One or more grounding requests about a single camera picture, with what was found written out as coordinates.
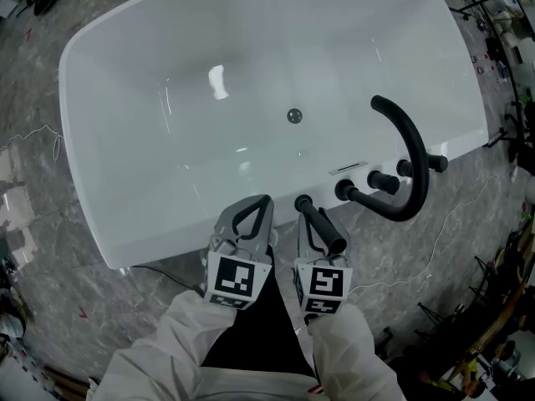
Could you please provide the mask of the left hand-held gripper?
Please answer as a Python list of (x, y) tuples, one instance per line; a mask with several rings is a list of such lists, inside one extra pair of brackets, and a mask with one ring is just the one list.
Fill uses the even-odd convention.
[(253, 195), (220, 214), (205, 264), (206, 302), (245, 310), (259, 298), (273, 269), (268, 254), (273, 211), (269, 195)]

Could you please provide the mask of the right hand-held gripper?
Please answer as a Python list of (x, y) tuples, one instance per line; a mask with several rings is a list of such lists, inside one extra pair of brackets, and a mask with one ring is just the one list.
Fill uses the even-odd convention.
[(342, 254), (334, 255), (314, 244), (313, 228), (306, 215), (298, 218), (298, 255), (293, 265), (293, 283), (304, 314), (335, 314), (349, 295), (353, 269), (349, 254), (351, 241), (342, 223), (320, 207), (319, 210), (347, 241)]

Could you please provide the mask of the black handheld shower head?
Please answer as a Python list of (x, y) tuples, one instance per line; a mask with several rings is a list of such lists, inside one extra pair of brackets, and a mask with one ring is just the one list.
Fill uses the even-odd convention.
[(328, 218), (319, 209), (316, 209), (309, 199), (302, 199), (298, 205), (310, 226), (328, 248), (328, 252), (334, 255), (342, 254), (346, 249), (347, 241)]

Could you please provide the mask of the person's right forearm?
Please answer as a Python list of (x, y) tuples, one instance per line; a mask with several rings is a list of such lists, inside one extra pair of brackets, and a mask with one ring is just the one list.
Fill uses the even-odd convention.
[(364, 314), (352, 304), (308, 323), (313, 359), (330, 401), (406, 401), (396, 373), (375, 355)]

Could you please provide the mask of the person's left forearm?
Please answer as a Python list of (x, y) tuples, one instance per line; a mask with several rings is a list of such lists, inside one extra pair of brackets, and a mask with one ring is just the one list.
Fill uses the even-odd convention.
[(92, 401), (192, 401), (201, 364), (236, 315), (192, 290), (177, 295), (154, 333), (114, 353)]

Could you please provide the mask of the white bathtub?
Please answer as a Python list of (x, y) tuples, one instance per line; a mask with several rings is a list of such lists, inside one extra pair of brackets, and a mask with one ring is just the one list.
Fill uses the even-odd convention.
[[(465, 41), (444, 0), (130, 0), (59, 63), (65, 148), (89, 229), (112, 269), (207, 245), (250, 195), (338, 204), (407, 149), (371, 108), (398, 104), (425, 149), (455, 159), (488, 138)], [(300, 109), (299, 124), (287, 120)]]

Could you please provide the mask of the person's black trousers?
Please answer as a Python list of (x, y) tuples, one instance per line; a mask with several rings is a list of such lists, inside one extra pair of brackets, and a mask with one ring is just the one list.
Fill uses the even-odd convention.
[(274, 271), (258, 299), (237, 312), (234, 323), (214, 342), (202, 365), (314, 377), (299, 345)]

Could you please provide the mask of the black curved faucet spout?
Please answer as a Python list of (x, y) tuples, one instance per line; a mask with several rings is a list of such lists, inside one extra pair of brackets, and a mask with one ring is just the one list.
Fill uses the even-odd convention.
[(365, 208), (395, 222), (408, 221), (418, 214), (427, 197), (430, 174), (425, 145), (418, 129), (407, 113), (393, 101), (375, 95), (370, 105), (373, 110), (385, 116), (398, 130), (405, 142), (412, 167), (412, 189), (407, 202), (402, 206), (393, 206), (371, 195), (359, 191), (349, 179), (340, 180), (334, 187), (334, 193), (340, 201), (353, 201)]

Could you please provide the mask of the person's white printed jacket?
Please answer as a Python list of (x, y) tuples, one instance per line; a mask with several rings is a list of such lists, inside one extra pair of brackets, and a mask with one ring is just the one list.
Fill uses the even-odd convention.
[(195, 401), (308, 401), (316, 378), (295, 374), (201, 368)]

